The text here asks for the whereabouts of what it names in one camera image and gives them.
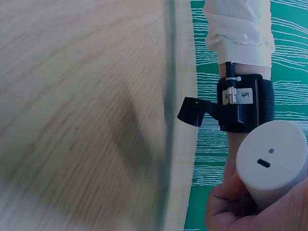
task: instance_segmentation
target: white jacket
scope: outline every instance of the white jacket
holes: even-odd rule
[[[206,0],[206,46],[218,64],[234,62],[271,67],[275,50],[270,0]]]

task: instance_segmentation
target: charging port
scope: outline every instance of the charging port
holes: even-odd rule
[[[266,167],[266,168],[270,167],[270,163],[265,161],[265,160],[262,160],[262,159],[258,159],[257,163],[262,165],[263,167]]]

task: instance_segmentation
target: white label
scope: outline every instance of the white label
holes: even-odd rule
[[[252,104],[254,103],[254,96],[251,88],[236,89],[236,103],[238,104]],[[222,104],[228,104],[227,90],[222,91]]]

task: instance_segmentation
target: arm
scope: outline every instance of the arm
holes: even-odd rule
[[[270,0],[207,0],[204,14],[209,22],[206,45],[218,55],[219,75],[226,77],[225,62],[234,62],[236,74],[271,77]],[[228,158],[224,179],[235,173],[237,150],[246,133],[228,133]]]

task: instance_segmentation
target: green fabric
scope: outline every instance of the green fabric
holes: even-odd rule
[[[205,47],[208,23],[202,13],[204,3],[203,0],[191,1],[198,97],[216,101],[216,83],[219,79],[217,58]],[[307,11],[308,0],[271,0],[272,31],[276,44],[276,52],[272,56],[276,119],[308,120]],[[207,197],[212,187],[222,182],[227,148],[225,133],[216,129],[199,129],[184,230],[206,230]]]

